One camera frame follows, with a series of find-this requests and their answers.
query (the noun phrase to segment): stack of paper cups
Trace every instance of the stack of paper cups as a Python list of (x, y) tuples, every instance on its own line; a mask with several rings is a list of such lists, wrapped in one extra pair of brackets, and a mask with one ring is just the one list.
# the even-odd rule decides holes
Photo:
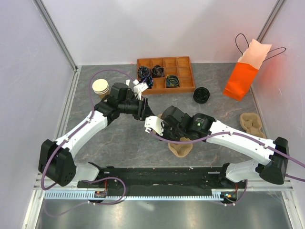
[(94, 81), (92, 89), (101, 99), (110, 93), (108, 82), (104, 79)]

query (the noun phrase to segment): orange paper bag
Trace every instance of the orange paper bag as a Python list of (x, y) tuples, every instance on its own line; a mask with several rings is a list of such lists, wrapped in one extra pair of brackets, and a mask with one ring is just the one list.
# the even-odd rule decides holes
[(252, 39), (248, 49), (242, 53), (224, 89), (224, 95), (241, 101), (250, 89), (259, 68), (271, 48)]

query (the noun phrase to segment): white lid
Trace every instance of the white lid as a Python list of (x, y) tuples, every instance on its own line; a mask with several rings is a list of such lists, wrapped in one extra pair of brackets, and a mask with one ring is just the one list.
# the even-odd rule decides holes
[(97, 93), (105, 93), (109, 90), (108, 82), (104, 79), (99, 79), (93, 82), (92, 89)]

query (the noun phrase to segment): floor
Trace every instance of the floor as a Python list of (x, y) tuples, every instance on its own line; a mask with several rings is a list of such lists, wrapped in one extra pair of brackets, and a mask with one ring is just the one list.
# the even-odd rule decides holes
[[(83, 200), (44, 200), (59, 214)], [(280, 192), (246, 193), (235, 207), (208, 201), (124, 201), (40, 215), (36, 229), (292, 229)]]
[[(210, 98), (205, 104), (193, 100), (192, 93), (148, 95), (149, 106), (155, 114), (161, 114), (174, 105), (189, 115), (204, 113), (223, 123), (242, 130), (239, 116), (244, 112), (257, 112), (253, 95), (249, 92), (241, 102), (222, 94), (234, 63), (192, 64), (195, 87), (206, 87)], [(87, 93), (89, 78), (101, 69), (120, 69), (136, 77), (136, 65), (83, 66), (73, 100), (67, 131), (74, 128), (90, 112)], [(126, 76), (116, 72), (105, 72), (96, 79), (106, 79), (109, 85), (126, 81)], [(95, 103), (100, 99), (93, 93)], [(99, 166), (115, 167), (179, 167), (222, 166), (238, 163), (248, 157), (223, 146), (197, 143), (184, 158), (176, 157), (167, 144), (152, 138), (145, 132), (144, 122), (131, 115), (121, 115), (104, 130), (97, 133), (77, 154), (76, 162), (94, 162)]]

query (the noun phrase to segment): reflective floor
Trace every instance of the reflective floor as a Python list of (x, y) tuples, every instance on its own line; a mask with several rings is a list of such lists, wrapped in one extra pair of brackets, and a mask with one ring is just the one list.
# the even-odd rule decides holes
[[(59, 214), (83, 200), (44, 200)], [(291, 229), (280, 192), (247, 192), (236, 206), (207, 201), (125, 201), (83, 205), (63, 216), (41, 212), (36, 229)]]

